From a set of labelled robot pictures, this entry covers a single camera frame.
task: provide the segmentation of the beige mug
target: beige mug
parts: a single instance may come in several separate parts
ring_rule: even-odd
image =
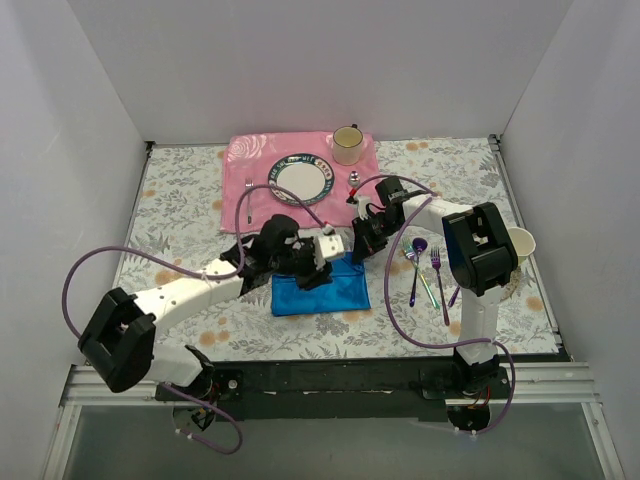
[[[536,241],[528,230],[520,227],[507,228],[507,233],[518,255],[518,265],[522,265],[536,249]]]
[[[333,132],[333,159],[340,165],[353,165],[360,160],[364,149],[364,134],[355,123]]]

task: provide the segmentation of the folded blue napkin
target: folded blue napkin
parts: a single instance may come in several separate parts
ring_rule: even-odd
[[[347,252],[343,258],[331,262],[331,266],[333,282],[308,291],[300,290],[294,277],[273,275],[271,312],[282,317],[370,309],[364,265],[353,265],[351,252]]]

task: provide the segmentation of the white wall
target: white wall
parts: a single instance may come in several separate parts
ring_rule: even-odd
[[[563,338],[640,478],[640,2],[574,2],[504,135]]]
[[[145,140],[501,133],[571,0],[69,0]]]
[[[37,478],[75,338],[72,262],[122,244],[144,144],[64,0],[0,0],[0,478]],[[84,326],[116,257],[72,287]]]

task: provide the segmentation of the floral tablecloth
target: floral tablecloth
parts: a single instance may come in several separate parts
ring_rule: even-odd
[[[199,269],[233,243],[220,232],[222,156],[224,146],[154,148],[129,246],[190,269]],[[486,139],[425,139],[376,142],[380,170],[415,178],[452,202],[494,202],[507,225],[515,225],[499,167]],[[339,229],[347,244],[349,229]],[[455,289],[448,268],[444,239],[422,229],[425,237],[445,253],[442,269],[446,298]],[[211,360],[293,360],[309,358],[365,358],[450,355],[424,350],[402,340],[389,322],[382,279],[389,252],[365,263],[371,310],[319,315],[271,315],[271,284],[242,298],[216,304],[185,320],[158,339],[171,345],[192,344]],[[435,274],[426,268],[435,285]],[[460,333],[460,301],[451,309],[451,325],[429,304],[419,285],[418,299],[409,308],[412,267],[397,252],[391,265],[391,303],[400,325],[416,340],[449,343]],[[557,352],[553,331],[541,299],[537,279],[525,262],[505,291],[497,338],[513,353]],[[128,292],[163,285],[179,274],[127,255],[118,284]]]

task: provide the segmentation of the decorative plate rim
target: decorative plate rim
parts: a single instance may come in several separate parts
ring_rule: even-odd
[[[298,157],[295,160],[290,160],[292,157]],[[273,164],[271,169],[269,170],[269,174],[267,176],[267,180],[269,185],[278,185],[277,180],[278,176],[282,171],[287,168],[288,165],[292,165],[294,163],[308,163],[310,165],[314,165],[317,167],[324,175],[324,187],[312,198],[307,200],[303,199],[303,203],[305,205],[313,205],[314,203],[318,203],[320,200],[324,199],[333,188],[333,185],[336,181],[336,175],[333,171],[333,168],[324,158],[319,157],[318,155],[314,155],[313,153],[294,153],[291,155],[287,155],[286,157],[282,157],[276,163]],[[287,194],[280,192],[278,190],[271,190],[271,193],[282,203],[286,203],[291,206],[299,206],[298,202],[290,198]]]

